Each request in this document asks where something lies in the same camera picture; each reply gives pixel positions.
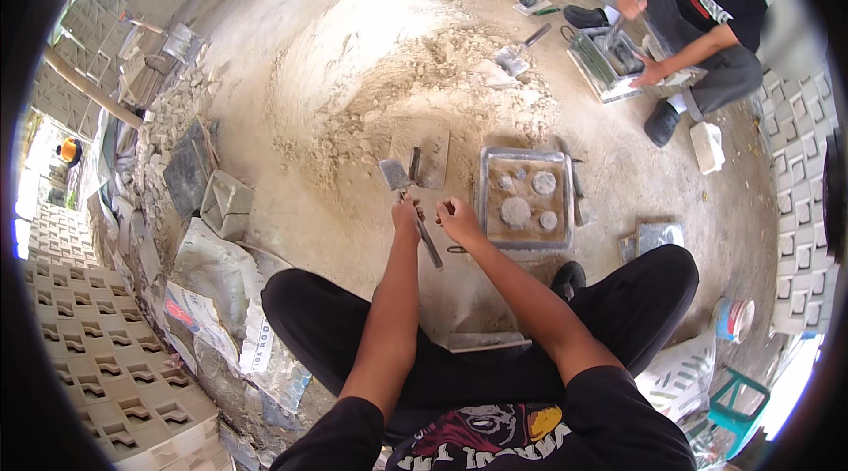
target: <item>wooden stick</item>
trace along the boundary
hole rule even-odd
[[[110,98],[100,88],[91,83],[87,78],[80,75],[74,70],[58,53],[48,46],[44,49],[44,60],[53,67],[60,76],[65,78],[68,83],[73,84],[79,92],[90,97],[95,103],[109,111],[113,116],[120,119],[125,124],[132,128],[139,128],[144,123],[142,118],[135,116],[130,111],[123,108],[118,102]]]

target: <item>hand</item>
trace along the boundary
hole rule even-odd
[[[648,0],[616,0],[616,9],[627,20],[636,19],[647,7]]]
[[[424,208],[418,206],[419,202],[418,199],[413,200],[409,193],[404,193],[403,198],[395,199],[392,205],[392,222],[396,235],[414,235],[416,241],[421,237],[416,218],[424,220]]]
[[[643,84],[653,86],[659,83],[661,79],[664,79],[666,75],[671,74],[671,72],[666,72],[666,67],[663,63],[657,63],[650,57],[638,53],[634,53],[634,55],[644,63],[644,70],[642,71],[642,75],[630,82],[630,88],[635,89]]]
[[[437,202],[436,216],[436,224],[441,225],[448,237],[462,246],[482,237],[474,208],[462,199],[451,197]]]

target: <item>graphic t-shirt print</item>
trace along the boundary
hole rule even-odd
[[[438,461],[466,460],[480,469],[498,456],[541,460],[562,447],[571,432],[561,423],[562,410],[549,405],[482,405],[463,407],[441,416],[415,435],[402,469],[430,469]]]
[[[718,5],[715,0],[690,0],[692,6],[704,17],[704,19],[713,19],[716,24],[724,24],[728,20],[733,20],[734,16],[728,13],[724,8]]]

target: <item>orange object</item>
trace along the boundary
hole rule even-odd
[[[71,162],[74,160],[74,156],[76,155],[76,144],[74,143],[73,138],[65,138],[62,146],[59,148],[58,156],[62,158],[62,160],[66,162]]]

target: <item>bucket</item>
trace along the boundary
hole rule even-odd
[[[753,300],[730,300],[722,296],[712,311],[715,336],[741,344],[754,322]]]

